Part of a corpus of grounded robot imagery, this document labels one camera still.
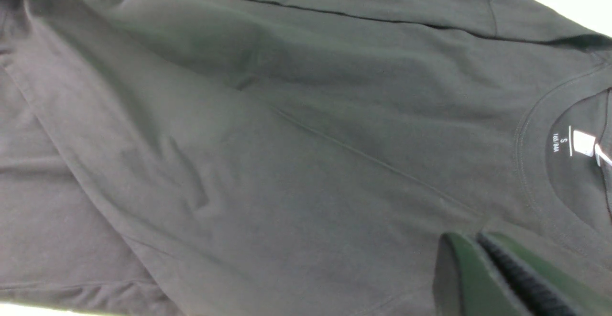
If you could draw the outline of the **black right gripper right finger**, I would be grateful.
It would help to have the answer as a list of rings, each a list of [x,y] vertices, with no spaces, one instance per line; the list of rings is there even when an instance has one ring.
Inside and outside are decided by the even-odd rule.
[[[534,316],[610,316],[611,299],[502,233],[478,234],[514,294]]]

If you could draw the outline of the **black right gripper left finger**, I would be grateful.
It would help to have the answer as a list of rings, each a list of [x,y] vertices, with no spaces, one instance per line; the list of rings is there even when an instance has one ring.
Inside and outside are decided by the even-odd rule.
[[[438,242],[433,283],[437,316],[531,316],[488,254],[468,236]]]

